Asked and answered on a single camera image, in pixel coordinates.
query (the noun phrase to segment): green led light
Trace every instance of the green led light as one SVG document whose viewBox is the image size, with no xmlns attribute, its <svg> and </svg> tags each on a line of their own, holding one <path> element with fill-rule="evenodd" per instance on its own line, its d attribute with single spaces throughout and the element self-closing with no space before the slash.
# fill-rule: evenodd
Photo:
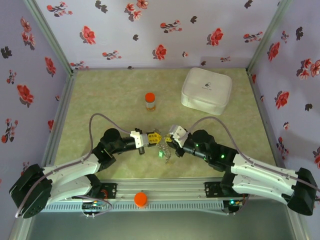
<svg viewBox="0 0 320 240">
<path fill-rule="evenodd" d="M 164 155 L 165 155 L 164 152 L 160 150 L 159 153 L 158 153 L 159 158 L 163 158 Z"/>
</svg>

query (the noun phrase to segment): gray cable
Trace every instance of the gray cable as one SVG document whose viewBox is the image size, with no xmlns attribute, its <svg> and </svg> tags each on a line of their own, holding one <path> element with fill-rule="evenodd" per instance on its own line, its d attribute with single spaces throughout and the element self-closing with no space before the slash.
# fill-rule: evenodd
<svg viewBox="0 0 320 240">
<path fill-rule="evenodd" d="M 317 190 L 317 191 L 320 193 L 320 189 L 319 189 L 318 187 L 313 186 L 312 184 L 310 184 L 310 183 L 307 182 L 307 181 L 304 181 L 304 180 L 302 180 L 302 179 L 299 179 L 299 178 L 297 178 L 297 177 L 295 177 L 295 176 L 291 176 L 291 175 L 289 175 L 289 174 L 285 174 L 285 173 L 283 173 L 283 172 L 281 172 L 281 171 L 277 171 L 277 170 L 271 169 L 271 168 L 269 168 L 269 167 L 262 166 L 262 165 L 260 165 L 260 164 L 258 164 L 258 163 L 255 163 L 255 162 L 252 161 L 250 158 L 246 157 L 246 156 L 242 153 L 242 151 L 239 149 L 239 147 L 237 146 L 237 144 L 236 144 L 234 138 L 232 137 L 229 129 L 227 128 L 227 126 L 226 126 L 219 118 L 217 118 L 217 117 L 215 117 L 215 116 L 206 116 L 206 117 L 203 117 L 203 118 L 199 119 L 198 121 L 196 121 L 196 122 L 191 126 L 191 128 L 189 129 L 189 131 L 188 131 L 185 135 L 183 135 L 182 137 L 180 137 L 179 139 L 184 139 L 184 138 L 186 138 L 186 137 L 188 136 L 188 134 L 196 127 L 196 125 L 197 125 L 198 123 L 200 123 L 200 122 L 202 122 L 203 120 L 206 120 L 206 119 L 216 120 L 217 122 L 219 122 L 219 123 L 223 126 L 223 128 L 225 129 L 226 133 L 228 134 L 228 136 L 229 136 L 232 144 L 234 145 L 235 149 L 238 151 L 238 153 L 241 155 L 241 157 L 243 157 L 245 160 L 247 160 L 250 164 L 253 164 L 253 165 L 257 166 L 258 168 L 261 168 L 261 169 L 270 171 L 270 172 L 272 172 L 272 173 L 278 174 L 278 175 L 280 175 L 280 176 L 282 176 L 282 177 L 286 177 L 286 178 L 293 179 L 293 180 L 295 180 L 295 181 L 297 181 L 297 182 L 300 182 L 300 183 L 302 183 L 302 184 L 307 185 L 307 186 L 310 187 L 310 188 L 313 188 L 313 189 Z"/>
<path fill-rule="evenodd" d="M 20 206 L 18 207 L 18 210 L 16 211 L 16 214 L 15 214 L 15 217 L 18 218 L 21 216 L 21 211 L 23 209 L 23 207 L 25 206 L 26 204 L 26 201 L 28 200 L 29 196 L 31 195 L 32 191 L 36 188 L 36 186 L 43 180 L 45 179 L 46 177 L 52 175 L 54 172 L 58 172 L 62 169 L 65 169 L 65 168 L 68 168 L 68 167 L 72 167 L 74 165 L 77 165 L 77 164 L 80 164 L 82 163 L 83 161 L 87 160 L 93 149 L 94 149 L 94 140 L 93 140 L 93 137 L 92 137 L 92 130 L 91 130 L 91 126 L 92 126 L 92 119 L 94 118 L 94 116 L 100 116 L 100 117 L 103 117 L 104 119 L 108 120 L 110 123 L 112 123 L 119 131 L 125 133 L 125 134 L 130 134 L 130 132 L 126 131 L 126 130 L 123 130 L 121 127 L 119 127 L 114 121 L 112 121 L 110 118 L 108 118 L 107 116 L 101 114 L 101 113 L 95 113 L 93 114 L 91 117 L 90 117 L 90 120 L 89 120 L 89 137 L 90 137 L 90 151 L 88 152 L 88 154 L 84 157 L 84 159 L 80 159 L 79 161 L 75 161 L 73 163 L 69 163 L 67 165 L 64 165 L 64 166 L 61 166 L 61 167 L 57 167 L 56 169 L 48 172 L 47 174 L 45 174 L 44 176 L 40 177 L 33 185 L 32 187 L 29 189 L 29 191 L 27 192 L 27 194 L 25 195 L 24 199 L 22 200 Z"/>
</svg>

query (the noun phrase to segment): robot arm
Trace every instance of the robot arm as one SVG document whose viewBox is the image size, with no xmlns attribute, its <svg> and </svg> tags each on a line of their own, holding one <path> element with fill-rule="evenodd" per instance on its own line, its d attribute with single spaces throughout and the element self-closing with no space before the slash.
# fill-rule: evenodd
<svg viewBox="0 0 320 240">
<path fill-rule="evenodd" d="M 46 205 L 62 199 L 80 195 L 99 197 L 99 193 L 107 193 L 107 190 L 94 174 L 110 167 L 116 161 L 114 154 L 136 149 L 140 155 L 144 154 L 144 147 L 156 145 L 149 143 L 149 134 L 153 132 L 142 133 L 136 128 L 129 137 L 121 137 L 117 129 L 110 128 L 105 131 L 88 159 L 84 160 L 85 156 L 82 156 L 72 162 L 44 168 L 40 168 L 37 164 L 32 165 L 13 185 L 9 193 L 16 206 L 19 207 L 31 186 L 44 175 L 53 172 L 37 184 L 27 198 L 20 213 L 25 219 L 36 215 Z"/>
<path fill-rule="evenodd" d="M 312 174 L 301 168 L 298 172 L 285 168 L 275 167 L 240 154 L 237 150 L 218 144 L 213 136 L 205 130 L 189 133 L 181 126 L 173 125 L 167 144 L 175 149 L 175 154 L 182 157 L 185 153 L 194 155 L 206 161 L 217 171 L 225 172 L 219 183 L 219 191 L 225 196 L 253 194 L 277 200 L 293 211 L 312 215 L 316 199 L 316 190 L 304 185 L 288 176 L 304 180 L 317 186 Z M 130 137 L 121 137 L 115 128 L 108 129 L 93 149 L 88 159 L 84 156 L 60 166 L 40 168 L 37 164 L 30 166 L 10 189 L 10 195 L 19 207 L 26 197 L 31 186 L 40 178 L 48 175 L 28 196 L 20 212 L 23 218 L 30 218 L 39 213 L 46 205 L 66 198 L 86 195 L 103 199 L 106 194 L 109 199 L 116 197 L 117 185 L 102 184 L 94 175 L 111 166 L 116 159 L 114 154 L 138 149 L 140 155 L 144 154 L 144 147 L 155 146 L 149 142 L 149 134 L 135 129 Z M 204 182 L 206 197 L 210 198 L 210 188 L 216 187 Z"/>
<path fill-rule="evenodd" d="M 192 154 L 205 160 L 215 170 L 225 172 L 220 183 L 224 193 L 259 195 L 284 203 L 297 213 L 313 214 L 316 190 L 294 180 L 301 179 L 317 187 L 309 170 L 300 168 L 295 172 L 248 156 L 244 158 L 237 150 L 216 143 L 205 130 L 197 130 L 187 136 L 186 133 L 181 126 L 173 125 L 168 145 L 175 149 L 178 157 L 185 153 Z"/>
</svg>

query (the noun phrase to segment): white bracket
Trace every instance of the white bracket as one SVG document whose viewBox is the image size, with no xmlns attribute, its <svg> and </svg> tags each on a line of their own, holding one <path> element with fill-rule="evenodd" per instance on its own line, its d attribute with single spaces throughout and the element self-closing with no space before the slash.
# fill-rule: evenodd
<svg viewBox="0 0 320 240">
<path fill-rule="evenodd" d="M 249 163 L 240 154 L 236 154 L 233 160 L 234 166 L 231 167 L 231 172 L 236 175 L 243 175 L 255 179 L 260 183 L 263 183 L 264 185 L 275 187 L 283 194 L 289 196 L 292 195 L 292 193 L 294 192 L 292 186 L 295 186 L 297 184 L 297 181 L 289 177 L 285 177 L 284 175 L 289 174 L 290 176 L 298 177 L 294 170 L 272 166 L 250 157 L 247 158 L 253 161 L 254 164 Z M 258 165 L 281 172 L 283 173 L 283 175 L 264 169 L 262 167 L 259 167 Z"/>
<path fill-rule="evenodd" d="M 47 174 L 59 167 L 71 164 L 73 162 L 78 162 L 79 160 L 83 160 L 84 156 L 80 157 L 77 160 L 67 162 L 65 164 L 57 165 L 57 166 L 46 166 L 43 168 L 43 174 Z M 82 176 L 88 175 L 88 174 L 94 174 L 96 173 L 100 168 L 99 159 L 94 155 L 91 154 L 90 157 L 82 161 L 81 163 L 78 163 L 74 166 L 66 167 L 64 169 L 61 169 L 59 171 L 54 172 L 50 176 L 47 176 L 48 180 L 52 180 L 52 190 L 59 188 L 60 186 L 75 180 L 77 178 L 80 178 Z"/>
<path fill-rule="evenodd" d="M 263 182 L 242 175 L 236 175 L 232 183 L 232 189 L 238 194 L 258 195 L 287 205 L 286 200 L 281 196 L 282 192 L 276 187 L 270 187 Z"/>
<path fill-rule="evenodd" d="M 135 142 L 135 148 L 139 149 L 142 147 L 146 147 L 149 145 L 148 136 L 146 133 L 140 134 L 140 132 L 137 131 L 131 131 L 130 137 L 134 138 Z"/>
<path fill-rule="evenodd" d="M 173 139 L 179 144 L 180 148 L 184 147 L 187 138 L 183 136 L 185 136 L 186 133 L 187 131 L 179 125 L 172 125 L 169 130 L 169 134 L 172 135 Z"/>
</svg>

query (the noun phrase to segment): table surface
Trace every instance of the table surface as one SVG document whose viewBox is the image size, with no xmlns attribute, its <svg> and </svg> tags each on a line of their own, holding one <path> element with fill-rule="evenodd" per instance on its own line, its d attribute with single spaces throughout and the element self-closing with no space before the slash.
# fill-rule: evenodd
<svg viewBox="0 0 320 240">
<path fill-rule="evenodd" d="M 55 165 L 75 160 L 90 150 L 89 119 L 102 113 L 121 128 L 144 133 L 155 128 L 163 134 L 171 125 L 186 129 L 198 119 L 210 116 L 181 104 L 181 89 L 190 69 L 122 69 L 79 71 L 72 92 Z M 218 118 L 229 128 L 242 152 L 262 162 L 275 165 L 267 135 L 244 68 L 208 69 L 232 79 L 232 91 L 224 113 Z M 156 110 L 146 110 L 145 94 L 156 96 Z M 113 126 L 100 116 L 92 121 L 96 146 L 104 132 Z M 205 129 L 219 144 L 234 148 L 223 127 L 207 119 L 196 127 Z M 221 177 L 218 172 L 195 156 L 178 158 L 171 149 L 171 159 L 158 157 L 158 148 L 115 155 L 116 162 L 97 173 L 100 179 Z"/>
</svg>

